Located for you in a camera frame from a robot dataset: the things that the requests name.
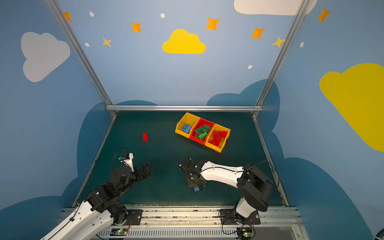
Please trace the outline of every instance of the star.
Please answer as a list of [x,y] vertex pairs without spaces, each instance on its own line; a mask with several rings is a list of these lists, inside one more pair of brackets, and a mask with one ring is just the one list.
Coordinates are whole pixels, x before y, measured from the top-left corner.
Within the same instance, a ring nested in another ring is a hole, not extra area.
[[326,17],[328,14],[330,14],[330,13],[331,13],[331,11],[328,12],[328,11],[325,10],[325,8],[324,8],[323,12],[322,12],[321,15],[317,18],[317,20],[321,20],[321,22],[323,23],[325,17]]
[[208,18],[208,26],[207,26],[206,30],[213,29],[216,31],[216,24],[218,23],[219,20],[220,19],[212,20],[212,19]]
[[70,18],[70,12],[66,12],[66,13],[63,13],[63,14],[64,14],[65,18],[66,18],[68,21],[72,22],[72,19]]
[[264,30],[265,30],[265,28],[264,29],[258,29],[257,27],[255,27],[255,32],[251,36],[251,39],[253,39],[253,38],[260,39],[262,37],[262,33],[263,33]]
[[109,47],[111,47],[111,46],[109,45],[109,42],[112,41],[112,40],[108,40],[108,41],[107,41],[107,40],[105,40],[104,38],[103,38],[103,40],[104,40],[103,45],[108,45]]
[[273,45],[277,45],[277,46],[280,48],[280,44],[281,44],[282,42],[284,42],[284,41],[285,41],[285,39],[281,40],[281,39],[280,39],[280,36],[278,36],[278,37],[277,37],[277,42],[274,43],[274,44],[272,44],[272,46],[273,46]]
[[135,24],[135,23],[131,22],[131,24],[133,26],[132,32],[137,31],[137,32],[141,33],[141,30],[140,30],[141,23]]

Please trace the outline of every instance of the metal frame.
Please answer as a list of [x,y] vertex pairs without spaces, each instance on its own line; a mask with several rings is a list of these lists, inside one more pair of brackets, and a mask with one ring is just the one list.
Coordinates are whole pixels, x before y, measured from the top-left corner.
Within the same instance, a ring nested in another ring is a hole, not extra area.
[[79,200],[79,198],[80,198],[80,195],[81,195],[81,193],[83,192],[83,189],[84,189],[85,185],[87,184],[87,181],[88,181],[88,179],[89,179],[89,176],[91,175],[91,172],[92,172],[92,170],[93,170],[93,167],[95,166],[95,163],[96,163],[97,159],[99,158],[99,155],[100,155],[100,153],[101,153],[101,150],[102,150],[103,147],[104,147],[104,143],[105,143],[105,141],[107,140],[107,137],[108,137],[108,135],[109,135],[109,133],[110,133],[110,131],[111,131],[111,129],[112,129],[113,124],[115,123],[115,120],[116,120],[116,117],[114,116],[114,117],[112,118],[112,121],[111,121],[110,125],[109,125],[109,128],[108,128],[108,130],[107,130],[107,133],[105,134],[104,139],[103,139],[103,141],[101,142],[101,145],[100,145],[100,147],[99,147],[99,150],[97,151],[97,154],[96,154],[95,158],[93,159],[93,162],[92,162],[92,164],[91,164],[91,167],[90,167],[89,170],[88,170],[87,176],[85,177],[85,179],[84,179],[84,181],[83,181],[83,184],[81,185],[81,187],[80,187],[80,189],[79,189],[79,192],[77,193],[77,196],[76,196],[75,200],[74,200],[73,203],[72,203],[72,207],[75,207],[75,206],[77,205],[77,202],[78,202],[78,200]]
[[[272,87],[273,81],[275,80],[277,73],[279,72],[279,69],[281,65],[283,64],[283,61],[288,53],[289,48],[292,45],[293,40],[296,37],[297,32],[299,31],[299,28],[304,20],[305,17],[305,11],[307,9],[308,3],[311,0],[302,0],[299,9],[296,12],[295,18],[292,21],[292,24],[288,30],[288,33],[285,37],[285,41],[283,46],[281,47],[279,54],[277,55],[276,61],[273,64],[272,70],[269,73],[269,76],[265,82],[265,85],[259,95],[259,98],[257,99],[256,106],[262,106],[264,103],[264,100],[269,92],[269,90]],[[252,112],[252,116],[256,117],[257,111]]]
[[276,172],[275,165],[273,164],[271,155],[269,154],[268,148],[266,147],[262,131],[261,131],[260,127],[259,127],[259,124],[257,123],[256,118],[252,117],[252,119],[253,119],[253,123],[255,124],[255,127],[256,127],[256,130],[257,130],[257,134],[259,135],[260,141],[262,143],[266,159],[270,163],[269,166],[270,166],[270,169],[272,171],[273,179],[275,180],[276,185],[279,186],[277,189],[278,189],[278,191],[280,193],[280,196],[281,196],[281,198],[283,200],[283,204],[284,204],[284,206],[289,207],[287,197],[285,196],[283,187],[282,187],[280,179],[279,179],[279,175]]
[[179,106],[179,105],[107,105],[108,111],[262,111],[262,106]]
[[[75,33],[73,32],[71,25],[68,23],[67,19],[63,15],[63,11],[57,2],[57,0],[45,0],[46,4],[50,8],[53,16],[56,18],[57,23],[63,30],[65,36],[68,38],[68,41],[71,43],[74,51],[76,52],[77,56],[79,57],[81,63],[83,64],[85,70],[87,71],[89,77],[91,78],[93,84],[95,85],[96,89],[99,91],[99,94],[101,95],[103,101],[107,105],[112,105],[112,101],[109,98],[107,92],[104,89],[103,84],[101,83],[99,77],[96,74],[95,69],[92,67],[91,62],[89,61],[88,57],[86,56],[83,48],[81,47],[81,44],[79,40],[77,39]],[[114,117],[117,116],[117,112],[111,111],[112,115]]]
[[[234,206],[137,206],[126,205],[127,209],[141,209],[143,214],[141,217],[140,225],[132,225],[126,238],[141,238],[141,236],[149,236],[150,238],[161,237],[160,231],[173,229],[176,231],[198,231],[198,230],[213,230],[214,234],[207,234],[206,232],[198,234],[195,232],[191,235],[179,235],[179,233],[172,233],[171,237],[222,237],[220,217],[218,211],[222,208],[234,208]],[[75,209],[63,209],[56,224],[59,224],[67,216],[69,216]],[[255,228],[260,227],[291,227],[296,240],[309,240],[305,231],[303,221],[301,220],[300,213],[296,207],[269,207],[266,212],[259,212],[260,225],[255,225]],[[236,227],[241,225],[228,225],[225,231],[231,232]],[[128,228],[124,226],[111,226],[99,232],[99,236],[107,238],[112,228]]]

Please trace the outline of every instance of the dark green mat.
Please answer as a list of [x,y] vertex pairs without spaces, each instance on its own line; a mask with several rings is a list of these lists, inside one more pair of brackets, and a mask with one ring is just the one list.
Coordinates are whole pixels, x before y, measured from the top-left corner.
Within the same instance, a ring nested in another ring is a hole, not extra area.
[[[93,188],[106,182],[112,170],[116,151],[128,147],[134,155],[133,164],[141,167],[153,163],[152,175],[134,183],[120,201],[123,204],[159,205],[235,205],[241,197],[238,189],[223,183],[209,181],[205,191],[194,192],[187,187],[185,174],[174,162],[181,157],[212,161],[226,166],[244,166],[266,160],[250,113],[192,113],[231,129],[221,153],[175,133],[177,122],[184,112],[119,112],[104,144],[80,200]],[[148,141],[142,141],[142,133],[148,133]],[[273,180],[267,162],[258,167]],[[282,206],[278,191],[272,195],[270,206]]]

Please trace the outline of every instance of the yellow bin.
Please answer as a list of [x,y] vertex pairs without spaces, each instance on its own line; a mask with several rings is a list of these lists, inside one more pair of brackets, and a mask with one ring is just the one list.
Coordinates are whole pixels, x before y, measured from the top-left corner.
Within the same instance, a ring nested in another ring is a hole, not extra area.
[[[184,116],[180,119],[180,121],[177,123],[176,125],[176,130],[175,130],[175,133],[177,134],[180,134],[186,138],[189,138],[190,135],[191,135],[191,132],[192,130],[194,129],[195,125],[197,124],[197,122],[200,120],[200,117],[198,116],[195,116],[193,114],[190,114],[190,113],[185,113]],[[192,127],[191,131],[189,133],[186,133],[184,132],[183,130],[181,130],[181,128],[185,125],[185,124],[188,124],[189,126]]]
[[[221,140],[219,146],[215,146],[215,145],[209,143],[213,139],[214,131],[227,131],[227,135],[225,136],[225,138],[223,140]],[[227,139],[228,139],[230,133],[231,133],[231,130],[229,128],[215,124],[214,128],[212,129],[212,131],[207,136],[208,140],[205,142],[205,146],[212,148],[213,150],[218,151],[218,152],[223,151],[223,148],[225,146],[225,143],[227,142]]]

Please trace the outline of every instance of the robotic arm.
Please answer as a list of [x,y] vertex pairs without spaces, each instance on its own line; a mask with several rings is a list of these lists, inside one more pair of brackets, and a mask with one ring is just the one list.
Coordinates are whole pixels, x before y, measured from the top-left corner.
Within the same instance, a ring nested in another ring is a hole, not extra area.
[[121,156],[119,160],[123,165],[112,170],[110,179],[92,190],[70,216],[41,240],[89,240],[113,223],[123,225],[130,216],[118,198],[133,183],[148,178],[152,167],[147,163],[142,169],[134,168],[132,159],[132,153]]
[[243,197],[239,200],[230,217],[244,223],[256,210],[265,212],[276,187],[273,182],[256,166],[229,167],[200,160],[195,164],[192,159],[184,158],[179,164],[186,173],[188,187],[196,188],[213,180],[238,188]]

